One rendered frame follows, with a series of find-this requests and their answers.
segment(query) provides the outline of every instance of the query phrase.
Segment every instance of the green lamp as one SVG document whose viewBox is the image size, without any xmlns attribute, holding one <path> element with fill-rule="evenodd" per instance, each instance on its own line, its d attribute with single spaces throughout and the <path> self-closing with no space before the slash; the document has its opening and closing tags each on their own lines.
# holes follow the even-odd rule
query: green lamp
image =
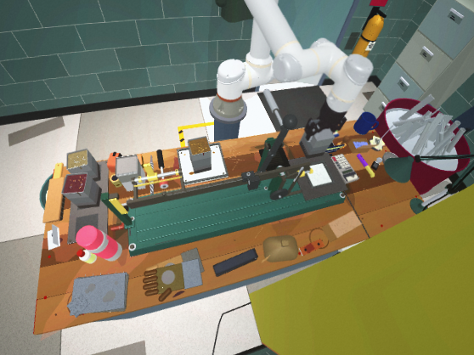
<svg viewBox="0 0 474 355">
<path fill-rule="evenodd" d="M 444 155 L 444 156 L 419 156 L 415 157 L 407 156 L 405 158 L 389 158 L 385 161 L 385 171 L 390 178 L 395 180 L 398 183 L 407 183 L 411 176 L 411 167 L 413 166 L 413 161 L 420 163 L 421 161 L 434 161 L 440 159 L 471 159 L 474 158 L 474 155 Z M 446 186 L 446 190 L 436 194 L 427 201 L 421 199 L 412 199 L 409 203 L 413 213 L 418 214 L 424 211 L 430 204 L 435 201 L 442 199 L 446 194 L 455 194 L 458 192 L 458 187 L 462 181 L 474 170 L 474 162 L 472 162 L 466 170 L 461 174 L 461 176 L 452 184 Z"/>
</svg>

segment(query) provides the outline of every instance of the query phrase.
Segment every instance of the olive green surface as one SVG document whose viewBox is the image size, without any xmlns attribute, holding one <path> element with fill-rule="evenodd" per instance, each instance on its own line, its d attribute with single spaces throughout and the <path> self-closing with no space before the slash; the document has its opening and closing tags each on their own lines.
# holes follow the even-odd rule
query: olive green surface
<svg viewBox="0 0 474 355">
<path fill-rule="evenodd" d="M 471 353 L 473 200 L 465 189 L 251 293 L 262 342 L 279 355 Z"/>
<path fill-rule="evenodd" d="M 290 179 L 285 188 L 289 188 Z M 305 201 L 302 194 L 271 200 L 265 190 L 271 180 L 249 191 L 246 185 L 130 209 L 134 217 L 129 243 L 137 248 L 131 256 L 158 251 L 196 240 L 233 233 L 308 211 L 344 202 L 339 193 Z M 298 184 L 293 191 L 299 190 Z"/>
</svg>

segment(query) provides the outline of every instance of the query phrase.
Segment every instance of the wooden workbench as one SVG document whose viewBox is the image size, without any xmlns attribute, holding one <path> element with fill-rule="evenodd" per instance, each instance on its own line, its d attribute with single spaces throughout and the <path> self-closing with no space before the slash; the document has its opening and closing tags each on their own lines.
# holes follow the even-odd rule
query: wooden workbench
<svg viewBox="0 0 474 355">
<path fill-rule="evenodd" d="M 288 133 L 284 148 L 289 159 L 303 156 L 301 147 L 299 146 L 302 134 L 303 129 L 297 129 Z M 278 133 L 273 135 L 265 134 L 222 141 L 221 147 L 229 177 L 237 178 L 243 171 L 255 171 L 259 162 L 259 156 L 257 156 L 258 150 L 263 148 L 266 138 L 276 138 L 277 135 Z M 371 138 L 373 135 L 371 132 L 366 137 Z M 340 139 L 355 136 L 360 137 L 353 130 L 353 122 L 347 122 L 340 131 Z M 363 156 L 365 160 L 371 164 L 377 157 L 381 157 L 385 151 L 387 151 L 386 147 L 384 147 L 382 152 L 371 149 L 365 152 Z M 165 172 L 174 169 L 174 158 L 176 154 L 176 149 L 163 150 Z M 245 282 L 246 280 L 256 277 L 262 277 L 267 273 L 279 271 L 290 266 L 304 266 L 304 263 L 308 260 L 314 260 L 316 257 L 368 239 L 414 215 L 409 207 L 409 201 L 418 196 L 410 182 L 405 184 L 393 182 L 385 173 L 383 165 L 375 172 L 375 177 L 370 178 L 369 174 L 358 161 L 356 154 L 352 154 L 348 147 L 335 152 L 335 154 L 344 154 L 359 176 L 358 181 L 348 184 L 349 190 L 346 192 L 347 198 L 340 205 L 330 206 L 318 211 L 311 211 L 300 216 L 240 230 L 235 233 L 134 257 L 128 255 L 127 231 L 120 230 L 112 232 L 109 230 L 109 235 L 116 239 L 124 249 L 121 257 L 115 262 L 107 262 L 104 259 L 98 258 L 96 263 L 89 265 L 81 262 L 77 258 L 76 252 L 80 249 L 80 246 L 78 244 L 67 245 L 67 230 L 71 203 L 66 201 L 63 219 L 45 225 L 34 334 L 61 330 L 67 327 L 99 321 L 101 319 L 136 312 L 158 305 L 165 306 L 173 302 L 176 303 L 175 301 L 179 300 L 185 303 L 191 296 L 196 297 L 196 295 L 205 292 L 209 293 L 219 288 Z M 144 162 L 148 163 L 151 155 L 153 156 L 156 169 L 158 161 L 155 151 L 143 154 Z M 170 189 L 177 189 L 179 187 L 179 181 L 170 182 Z M 124 188 L 115 189 L 111 183 L 109 183 L 109 192 L 117 192 L 121 202 L 125 202 L 133 197 L 132 192 L 127 193 Z M 148 192 L 147 188 L 140 191 L 139 195 L 147 194 Z M 361 224 L 340 238 L 331 241 L 324 249 L 316 250 L 306 256 L 299 256 L 293 261 L 265 262 L 262 243 L 266 238 L 277 235 L 292 235 L 295 237 L 298 246 L 307 245 L 311 242 L 311 233 L 314 229 L 322 228 L 324 225 L 351 211 L 356 212 L 361 220 Z M 109 228 L 118 223 L 118 219 L 109 211 Z M 49 251 L 47 231 L 51 229 L 52 224 L 59 228 L 61 246 Z M 146 268 L 194 248 L 199 250 L 200 258 L 205 269 L 204 273 L 201 274 L 202 286 L 184 290 L 183 294 L 175 298 L 172 298 L 174 295 L 173 292 L 164 302 L 158 301 L 159 295 L 144 295 L 142 287 L 144 270 Z M 220 277 L 216 277 L 212 268 L 214 264 L 251 248 L 255 248 L 258 254 L 258 259 L 255 262 Z M 70 315 L 67 304 L 71 301 L 75 278 L 123 272 L 129 274 L 127 310 L 125 312 L 90 313 L 77 318 Z"/>
</svg>

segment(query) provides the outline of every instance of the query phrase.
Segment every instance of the fire extinguisher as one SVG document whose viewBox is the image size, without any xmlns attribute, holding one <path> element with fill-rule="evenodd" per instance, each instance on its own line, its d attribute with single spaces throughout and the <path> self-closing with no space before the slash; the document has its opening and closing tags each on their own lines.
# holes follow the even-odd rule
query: fire extinguisher
<svg viewBox="0 0 474 355">
<path fill-rule="evenodd" d="M 369 55 L 372 48 L 374 48 L 375 41 L 383 29 L 383 21 L 387 17 L 379 9 L 379 7 L 375 7 L 372 9 L 372 12 L 370 12 L 369 18 L 363 27 L 362 35 L 353 50 L 353 54 L 359 54 L 367 58 L 367 55 Z"/>
</svg>

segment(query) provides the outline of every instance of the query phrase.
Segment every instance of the blue mug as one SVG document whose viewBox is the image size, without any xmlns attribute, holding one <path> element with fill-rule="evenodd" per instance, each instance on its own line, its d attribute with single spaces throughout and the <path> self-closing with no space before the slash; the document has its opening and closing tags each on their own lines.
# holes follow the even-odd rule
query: blue mug
<svg viewBox="0 0 474 355">
<path fill-rule="evenodd" d="M 360 134 L 365 135 L 370 130 L 374 130 L 379 126 L 379 122 L 372 113 L 364 112 L 356 123 L 354 123 L 354 130 Z"/>
</svg>

